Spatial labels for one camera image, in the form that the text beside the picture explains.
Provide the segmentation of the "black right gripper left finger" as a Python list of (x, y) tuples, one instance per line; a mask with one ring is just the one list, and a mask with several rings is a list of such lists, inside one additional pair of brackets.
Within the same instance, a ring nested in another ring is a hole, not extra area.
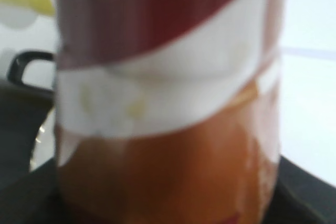
[(1, 223), (68, 223), (54, 159), (1, 190)]

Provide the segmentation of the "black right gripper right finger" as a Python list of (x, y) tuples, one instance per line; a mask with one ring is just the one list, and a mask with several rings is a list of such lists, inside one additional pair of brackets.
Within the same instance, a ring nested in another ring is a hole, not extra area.
[(335, 223), (335, 187), (282, 157), (265, 223)]

